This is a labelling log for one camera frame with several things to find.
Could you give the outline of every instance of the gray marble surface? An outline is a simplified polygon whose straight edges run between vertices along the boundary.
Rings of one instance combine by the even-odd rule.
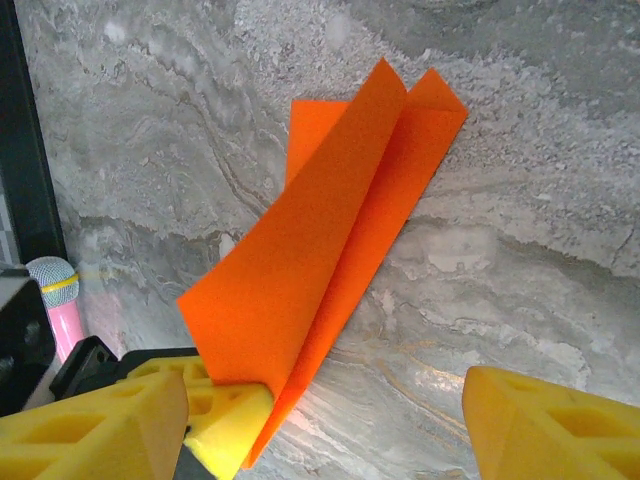
[[[478,478],[470,365],[640,404],[635,0],[17,3],[83,313],[119,354],[191,343],[174,300],[282,190],[292,98],[347,99],[384,55],[470,109],[240,478]]]

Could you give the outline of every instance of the yellow band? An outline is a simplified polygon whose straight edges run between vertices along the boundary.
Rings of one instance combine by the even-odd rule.
[[[42,287],[41,290],[42,290],[42,293],[51,293],[51,292],[55,292],[56,290],[60,290],[61,288],[68,287],[69,285],[77,281],[78,281],[78,274],[74,273],[66,280],[62,280],[61,282],[47,285],[46,287]]]

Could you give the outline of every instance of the microphone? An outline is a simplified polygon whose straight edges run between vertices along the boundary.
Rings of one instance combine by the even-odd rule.
[[[78,274],[62,258],[41,257],[27,263],[38,282],[49,323],[56,339],[56,353],[64,363],[75,344],[85,337],[76,298],[80,292]]]

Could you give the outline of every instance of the black object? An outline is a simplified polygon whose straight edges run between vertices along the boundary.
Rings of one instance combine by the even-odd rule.
[[[148,360],[196,355],[195,348],[134,350],[118,361],[98,337],[88,337],[76,343],[50,390],[56,400],[61,400],[113,385]]]
[[[56,353],[40,288],[25,272],[0,273],[0,416],[22,410]]]
[[[0,176],[18,259],[67,259],[13,0],[0,0]]]

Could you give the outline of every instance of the folded orange paper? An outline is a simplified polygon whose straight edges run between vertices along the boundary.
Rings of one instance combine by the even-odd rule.
[[[350,103],[296,101],[287,185],[178,305],[214,383],[275,408],[251,465],[309,386],[467,111],[435,70],[406,94],[382,60]]]

